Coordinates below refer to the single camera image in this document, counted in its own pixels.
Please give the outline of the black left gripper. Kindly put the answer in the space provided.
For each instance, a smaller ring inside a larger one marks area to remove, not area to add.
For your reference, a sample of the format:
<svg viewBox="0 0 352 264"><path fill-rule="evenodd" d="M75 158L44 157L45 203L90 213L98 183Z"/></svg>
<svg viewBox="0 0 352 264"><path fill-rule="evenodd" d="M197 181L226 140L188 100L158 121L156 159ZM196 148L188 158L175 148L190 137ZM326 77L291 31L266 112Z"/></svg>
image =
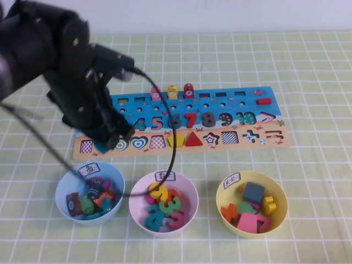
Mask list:
<svg viewBox="0 0 352 264"><path fill-rule="evenodd" d="M134 127L113 107L109 90L91 68L78 76L50 70L45 73L49 99L61 110L62 121L80 130L83 147L98 147L98 143L113 150L119 140L129 141Z"/></svg>

